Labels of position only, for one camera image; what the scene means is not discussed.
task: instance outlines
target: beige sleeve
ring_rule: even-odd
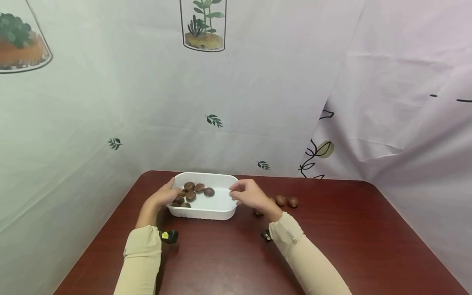
[[[308,295],[351,295],[343,278],[303,234],[298,222],[284,212],[269,224],[270,236]]]
[[[133,230],[126,242],[114,295],[154,295],[162,242],[157,227]]]

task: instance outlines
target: glass vase print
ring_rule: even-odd
[[[180,0],[182,38],[192,50],[225,49],[227,0]]]
[[[34,13],[25,0],[5,0],[0,8],[0,74],[45,66],[52,59]]]

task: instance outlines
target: white plastic container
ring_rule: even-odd
[[[213,197],[206,197],[203,193],[197,194],[191,208],[172,207],[167,205],[172,215],[176,217],[227,220],[233,217],[236,211],[236,201],[229,196],[229,187],[237,182],[232,175],[185,172],[176,176],[173,187],[183,188],[187,182],[202,183],[205,187],[215,190]]]

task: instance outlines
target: white curtain backdrop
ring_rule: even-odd
[[[192,3],[0,0],[48,45],[0,30],[2,293],[52,294],[148,170],[371,182],[472,293],[472,1],[213,0],[197,45]]]
[[[469,293],[471,12],[463,0],[366,1],[312,139],[334,152],[307,150],[300,167],[373,183]]]
[[[145,171],[297,176],[364,1],[207,4],[223,51],[192,0],[0,0],[2,293],[50,295]]]

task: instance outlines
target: wooden table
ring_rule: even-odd
[[[149,171],[131,188],[55,295],[113,294],[123,249],[144,200],[175,172]],[[334,264],[353,295],[467,295],[382,194],[360,181],[253,177],[269,196],[300,200],[285,208]],[[163,247],[161,295],[303,294],[273,243],[268,221],[238,207],[227,221],[160,215],[179,231]]]

